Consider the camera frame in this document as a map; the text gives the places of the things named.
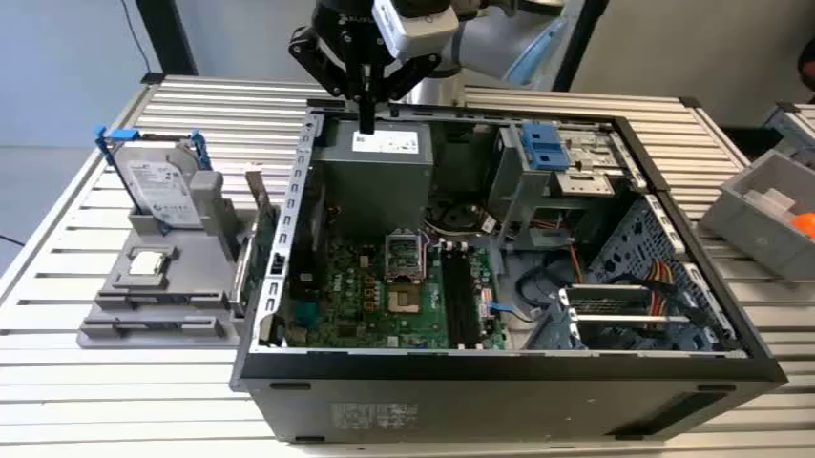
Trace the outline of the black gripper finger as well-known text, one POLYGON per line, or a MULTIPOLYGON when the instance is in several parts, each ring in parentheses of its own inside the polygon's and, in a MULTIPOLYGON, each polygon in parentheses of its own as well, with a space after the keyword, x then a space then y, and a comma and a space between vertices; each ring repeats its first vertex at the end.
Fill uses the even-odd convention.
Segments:
POLYGON ((403 98, 440 64, 437 53, 411 58, 387 77, 373 75, 365 98, 365 133, 375 132, 376 107, 380 103, 403 98))
POLYGON ((365 134, 367 95, 363 87, 364 68, 357 59, 359 40, 347 30, 340 30, 336 38, 344 68, 339 67, 320 48, 320 37, 313 27, 300 27, 295 30, 289 41, 289 54, 333 96, 341 95, 356 103, 359 132, 365 134))

